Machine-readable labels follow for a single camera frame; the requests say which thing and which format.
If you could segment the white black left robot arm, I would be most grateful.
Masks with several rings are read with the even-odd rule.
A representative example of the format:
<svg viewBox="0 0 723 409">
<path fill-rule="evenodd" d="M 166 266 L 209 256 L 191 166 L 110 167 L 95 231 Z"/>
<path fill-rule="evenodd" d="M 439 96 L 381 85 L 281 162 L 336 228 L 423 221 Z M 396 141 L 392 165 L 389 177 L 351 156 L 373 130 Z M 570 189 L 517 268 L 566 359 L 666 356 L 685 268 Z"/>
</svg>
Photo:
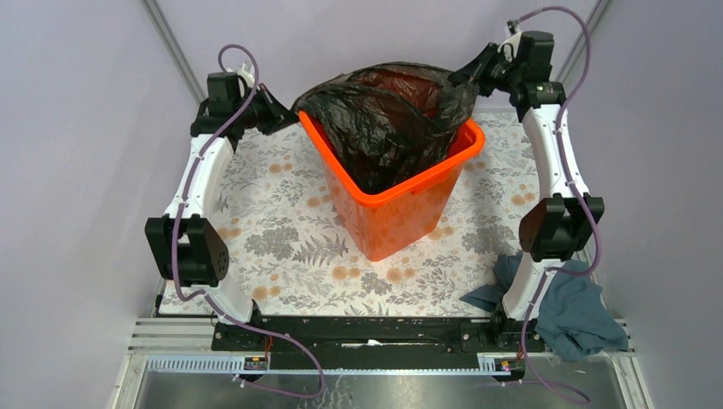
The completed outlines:
<svg viewBox="0 0 723 409">
<path fill-rule="evenodd" d="M 231 337 L 245 350 L 259 347 L 262 324 L 252 319 L 255 302 L 228 278 L 230 254 L 209 216 L 220 181 L 247 130 L 271 135 L 298 116 L 281 104 L 247 68 L 222 69 L 207 78 L 208 97 L 190 128 L 190 154 L 178 189 L 144 232 L 160 276 L 183 301 L 204 297 Z"/>
</svg>

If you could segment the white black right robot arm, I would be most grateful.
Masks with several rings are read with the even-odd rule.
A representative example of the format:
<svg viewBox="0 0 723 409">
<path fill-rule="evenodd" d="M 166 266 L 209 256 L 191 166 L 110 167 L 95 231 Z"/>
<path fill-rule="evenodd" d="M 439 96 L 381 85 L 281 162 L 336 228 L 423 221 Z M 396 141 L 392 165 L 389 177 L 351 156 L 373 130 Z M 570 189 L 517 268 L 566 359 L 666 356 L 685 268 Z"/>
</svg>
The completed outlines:
<svg viewBox="0 0 723 409">
<path fill-rule="evenodd" d="M 489 328 L 490 342 L 502 351 L 522 341 L 517 321 L 537 316 L 552 278 L 585 247 L 604 214 L 603 199 L 592 196 L 576 164 L 568 98 L 563 85 L 550 79 L 553 48 L 548 32 L 517 32 L 501 44 L 489 43 L 448 77 L 455 85 L 476 85 L 481 96 L 495 90 L 509 94 L 538 174 L 540 200 L 519 223 L 522 259 L 500 302 L 507 318 Z"/>
</svg>

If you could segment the black plastic trash bag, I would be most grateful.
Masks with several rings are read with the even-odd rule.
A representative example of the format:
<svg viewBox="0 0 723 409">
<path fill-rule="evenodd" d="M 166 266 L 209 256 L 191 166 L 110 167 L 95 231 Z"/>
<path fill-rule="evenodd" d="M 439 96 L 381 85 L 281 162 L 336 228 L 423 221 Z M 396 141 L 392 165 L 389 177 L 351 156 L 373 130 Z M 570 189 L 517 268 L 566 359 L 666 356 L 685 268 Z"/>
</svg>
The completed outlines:
<svg viewBox="0 0 723 409">
<path fill-rule="evenodd" d="M 410 62 L 367 66 L 318 84 L 293 103 L 324 129 L 358 188 L 382 193 L 448 157 L 479 87 Z"/>
</svg>

